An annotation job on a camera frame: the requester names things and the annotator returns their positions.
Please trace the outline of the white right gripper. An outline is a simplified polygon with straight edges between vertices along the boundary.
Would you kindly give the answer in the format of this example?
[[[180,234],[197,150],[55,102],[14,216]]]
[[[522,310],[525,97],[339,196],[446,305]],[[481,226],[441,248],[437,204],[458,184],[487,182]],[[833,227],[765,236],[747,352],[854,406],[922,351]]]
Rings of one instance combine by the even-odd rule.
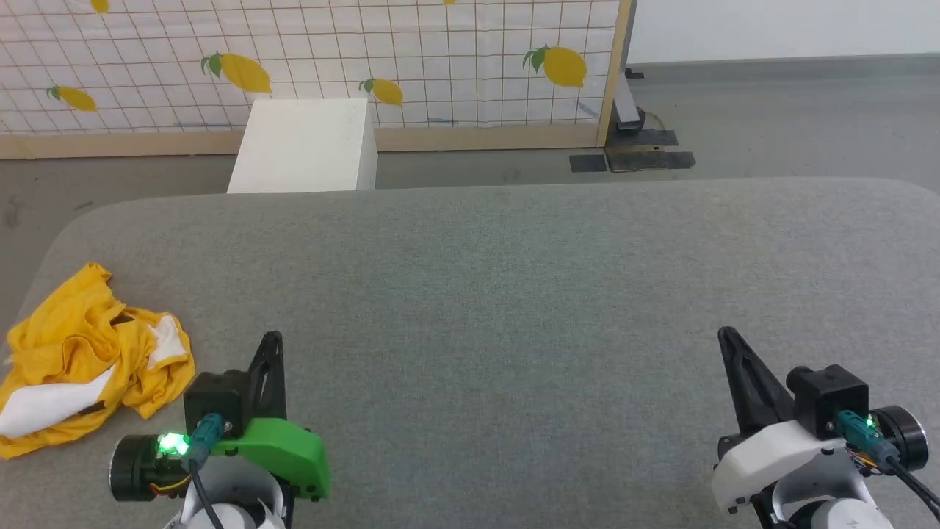
[[[819,439],[796,422],[795,399],[743,335],[717,338],[741,436],[720,439],[712,473],[715,503],[731,514],[751,505],[758,515],[880,515],[865,483],[897,478],[923,503],[930,489],[914,476],[929,460],[922,426],[900,406],[866,416],[837,413]]]

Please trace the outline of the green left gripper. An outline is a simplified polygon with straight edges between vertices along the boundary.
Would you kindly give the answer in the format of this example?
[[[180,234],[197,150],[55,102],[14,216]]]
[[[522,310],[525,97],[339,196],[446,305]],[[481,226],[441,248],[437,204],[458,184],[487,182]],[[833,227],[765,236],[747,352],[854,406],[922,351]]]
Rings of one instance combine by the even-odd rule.
[[[220,417],[204,417],[188,434],[167,432],[122,438],[109,465],[109,489],[118,502],[183,497],[198,471],[209,484],[209,458],[243,458],[286,484],[293,497],[320,501],[331,492],[331,469],[318,435],[286,421],[284,339],[262,336],[248,368],[248,425],[231,436]]]

